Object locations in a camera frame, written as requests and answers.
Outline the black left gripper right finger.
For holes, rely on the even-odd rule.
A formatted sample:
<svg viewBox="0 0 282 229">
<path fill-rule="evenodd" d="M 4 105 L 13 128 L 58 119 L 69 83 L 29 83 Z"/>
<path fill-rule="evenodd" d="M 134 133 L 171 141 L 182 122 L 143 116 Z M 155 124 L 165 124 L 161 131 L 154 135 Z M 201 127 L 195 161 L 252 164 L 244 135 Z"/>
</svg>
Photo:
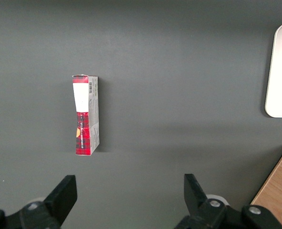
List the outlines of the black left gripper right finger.
<svg viewBox="0 0 282 229">
<path fill-rule="evenodd" d="M 189 211 L 176 229 L 282 229 L 265 207 L 243 206 L 237 211 L 216 198 L 208 198 L 194 174 L 184 175 L 184 200 Z"/>
</svg>

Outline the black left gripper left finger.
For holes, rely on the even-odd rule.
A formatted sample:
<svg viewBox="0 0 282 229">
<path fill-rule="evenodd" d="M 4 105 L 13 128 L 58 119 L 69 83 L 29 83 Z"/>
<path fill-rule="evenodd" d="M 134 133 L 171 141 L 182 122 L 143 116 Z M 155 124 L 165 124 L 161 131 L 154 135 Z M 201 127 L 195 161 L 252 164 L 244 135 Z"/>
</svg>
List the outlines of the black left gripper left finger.
<svg viewBox="0 0 282 229">
<path fill-rule="evenodd" d="M 33 201 L 8 216 L 0 209 L 0 229 L 60 229 L 77 196 L 76 176 L 67 175 L 43 201 Z"/>
</svg>

